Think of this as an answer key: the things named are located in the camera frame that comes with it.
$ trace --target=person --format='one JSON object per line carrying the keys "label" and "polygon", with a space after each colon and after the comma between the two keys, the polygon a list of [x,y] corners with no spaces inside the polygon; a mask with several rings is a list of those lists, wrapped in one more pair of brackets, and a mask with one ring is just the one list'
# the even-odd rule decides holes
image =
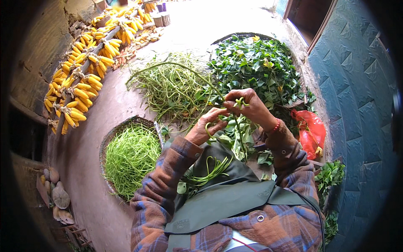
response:
{"label": "person", "polygon": [[[235,99],[240,97],[244,97],[245,103],[249,104],[248,106],[242,105],[241,110],[238,106],[233,107]],[[247,170],[241,168],[243,170],[238,176],[227,178],[226,181],[219,181],[222,191],[225,191],[225,187],[237,186],[237,189],[231,189],[232,191],[229,192],[233,195],[230,197],[234,197],[234,199],[231,200],[230,197],[226,196],[217,201],[218,196],[216,195],[219,195],[220,190],[215,190],[214,194],[208,194],[208,189],[202,192],[198,191],[200,197],[194,196],[195,200],[192,198],[192,202],[197,205],[197,201],[204,200],[203,204],[197,205],[197,208],[192,208],[191,213],[189,210],[187,213],[182,211],[181,215],[188,214],[189,217],[185,217],[181,222],[176,222],[175,227],[172,227],[172,220],[175,219],[176,214],[180,213],[180,211],[177,212],[175,206],[177,185],[187,169],[195,163],[194,171],[196,171],[198,161],[206,158],[203,157],[205,152],[209,152],[208,155],[214,155],[215,152],[220,155],[220,152],[226,152],[229,154],[224,155],[231,156],[231,151],[223,151],[217,147],[220,145],[219,143],[216,147],[208,145],[205,148],[200,147],[210,138],[206,133],[205,125],[208,122],[216,122],[214,126],[208,128],[208,131],[211,135],[217,133],[228,124],[226,121],[219,120],[218,116],[228,116],[229,112],[238,116],[242,113],[260,125],[255,145],[260,150],[270,149],[273,154],[274,171],[278,175],[275,188],[311,197],[316,203],[318,202],[313,164],[307,160],[307,153],[300,149],[298,141],[284,122],[269,112],[253,89],[232,90],[225,96],[225,100],[223,105],[226,108],[211,109],[201,116],[185,137],[176,137],[168,148],[164,148],[156,162],[156,169],[143,179],[143,187],[135,192],[130,202],[135,211],[131,228],[132,251],[316,252],[320,247],[322,243],[321,221],[324,220],[324,216],[321,214],[319,217],[318,211],[315,211],[309,204],[270,204],[268,201],[268,204],[263,203],[263,205],[245,212],[235,215],[228,213],[228,216],[222,215],[222,212],[231,211],[232,208],[242,208],[245,205],[243,201],[253,198],[252,196],[249,197],[253,193],[243,195],[245,194],[243,191],[248,190],[248,185],[263,183],[259,182],[256,176],[251,175],[253,172],[238,160],[231,163],[235,166],[233,169],[237,171],[237,167],[244,165]],[[211,187],[214,186],[210,184],[207,187],[211,191],[214,189]],[[201,197],[203,194],[207,196],[207,199]],[[189,226],[193,225],[195,221],[191,220],[192,222],[190,222],[189,218],[197,218],[198,215],[203,215],[206,212],[208,214],[199,221],[210,219],[210,215],[215,214],[224,216],[224,218],[211,224],[207,223],[207,225],[203,225],[202,229],[187,234],[190,237],[189,248],[174,245],[173,248],[168,249],[168,244],[171,243],[170,237],[177,237],[173,234],[172,228],[179,230],[185,226],[188,231],[192,231]]]}

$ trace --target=dried gourd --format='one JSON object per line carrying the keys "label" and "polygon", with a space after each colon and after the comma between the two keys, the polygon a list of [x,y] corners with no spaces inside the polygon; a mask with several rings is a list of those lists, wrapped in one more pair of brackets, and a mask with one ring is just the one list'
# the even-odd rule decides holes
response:
{"label": "dried gourd", "polygon": [[49,174],[49,170],[47,168],[44,169],[44,175],[45,175],[45,179],[47,181],[50,181],[50,174]]}
{"label": "dried gourd", "polygon": [[45,188],[46,188],[46,192],[48,193],[48,195],[50,195],[50,182],[49,181],[45,181]]}
{"label": "dried gourd", "polygon": [[64,186],[61,181],[57,182],[56,187],[61,187],[64,190]]}
{"label": "dried gourd", "polygon": [[42,185],[45,185],[45,181],[46,181],[46,179],[45,179],[45,175],[42,175],[42,176],[41,176],[41,182],[42,182]]}
{"label": "dried gourd", "polygon": [[52,191],[52,199],[60,209],[66,209],[70,205],[70,197],[61,187],[55,187]]}
{"label": "dried gourd", "polygon": [[59,217],[62,221],[68,224],[74,224],[74,218],[71,215],[71,213],[65,211],[65,210],[60,210],[59,211]]}
{"label": "dried gourd", "polygon": [[49,177],[50,181],[54,184],[56,184],[60,179],[59,173],[53,167],[49,168]]}
{"label": "dried gourd", "polygon": [[53,210],[53,218],[57,221],[60,221],[61,220],[59,217],[60,208],[58,208],[57,206],[54,206],[52,210]]}

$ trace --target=hand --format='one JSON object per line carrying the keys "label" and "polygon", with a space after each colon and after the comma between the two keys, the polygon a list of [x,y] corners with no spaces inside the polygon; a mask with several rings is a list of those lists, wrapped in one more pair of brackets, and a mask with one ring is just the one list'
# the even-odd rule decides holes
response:
{"label": "hand", "polygon": [[[241,110],[238,106],[234,107],[236,103],[235,99],[239,99],[240,97],[244,97],[245,103],[249,104],[249,106],[242,104]],[[256,92],[251,88],[231,90],[225,96],[223,105],[237,116],[243,114],[251,119],[252,122],[259,124],[266,132],[270,132],[277,125],[277,119],[270,113]]]}
{"label": "hand", "polygon": [[214,135],[220,129],[227,126],[227,121],[222,121],[218,119],[219,115],[229,116],[226,108],[212,108],[207,114],[202,115],[197,121],[196,125],[190,130],[190,132],[185,136],[185,139],[195,145],[201,145],[209,140],[209,136],[206,132],[206,124],[217,121],[216,125],[207,128],[210,135]]}

